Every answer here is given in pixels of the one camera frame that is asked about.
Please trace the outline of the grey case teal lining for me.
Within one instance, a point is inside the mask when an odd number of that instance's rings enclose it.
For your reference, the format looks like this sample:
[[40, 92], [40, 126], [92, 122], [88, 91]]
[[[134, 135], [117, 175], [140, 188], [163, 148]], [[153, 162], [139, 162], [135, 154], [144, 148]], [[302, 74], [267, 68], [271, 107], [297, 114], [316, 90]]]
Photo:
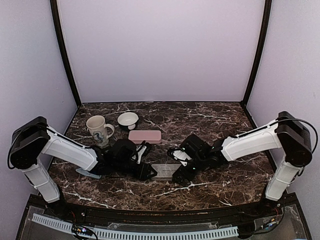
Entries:
[[173, 173], [181, 164], [152, 164], [151, 166], [157, 171], [157, 181], [172, 181]]

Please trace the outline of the pink glasses case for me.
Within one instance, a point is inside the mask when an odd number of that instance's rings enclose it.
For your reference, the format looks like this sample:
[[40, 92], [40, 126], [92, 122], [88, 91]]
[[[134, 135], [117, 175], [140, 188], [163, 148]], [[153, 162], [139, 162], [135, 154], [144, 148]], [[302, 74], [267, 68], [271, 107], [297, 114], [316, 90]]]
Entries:
[[160, 144], [162, 133], [160, 130], [131, 130], [128, 139], [135, 144], [141, 144], [143, 141], [150, 144]]

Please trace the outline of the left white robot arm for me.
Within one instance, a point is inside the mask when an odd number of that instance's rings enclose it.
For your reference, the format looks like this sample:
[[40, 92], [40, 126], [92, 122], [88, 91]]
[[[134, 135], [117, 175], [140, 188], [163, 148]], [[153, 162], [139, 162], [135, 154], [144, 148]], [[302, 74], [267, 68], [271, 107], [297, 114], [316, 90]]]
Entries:
[[21, 170], [51, 210], [60, 218], [67, 218], [70, 206], [63, 201], [62, 191], [44, 168], [40, 155], [59, 158], [83, 169], [88, 174], [104, 176], [113, 172], [130, 174], [140, 181], [157, 176], [151, 164], [142, 161], [151, 150], [143, 141], [136, 146], [129, 139], [118, 139], [112, 146], [85, 146], [61, 135], [38, 116], [16, 129], [7, 154], [9, 169]]

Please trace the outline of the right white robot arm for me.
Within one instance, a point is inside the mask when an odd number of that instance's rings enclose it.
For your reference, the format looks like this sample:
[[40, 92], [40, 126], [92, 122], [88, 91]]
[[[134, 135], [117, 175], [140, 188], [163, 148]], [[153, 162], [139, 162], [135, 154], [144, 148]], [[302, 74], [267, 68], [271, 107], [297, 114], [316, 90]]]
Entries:
[[244, 156], [282, 149], [280, 166], [265, 188], [264, 199], [255, 205], [255, 213], [266, 217], [275, 208], [286, 188], [312, 161], [317, 144], [311, 143], [308, 122], [282, 111], [269, 123], [245, 133], [216, 140], [209, 145], [195, 134], [189, 135], [178, 148], [167, 154], [181, 163], [173, 173], [175, 184], [192, 182], [199, 171], [213, 169]]

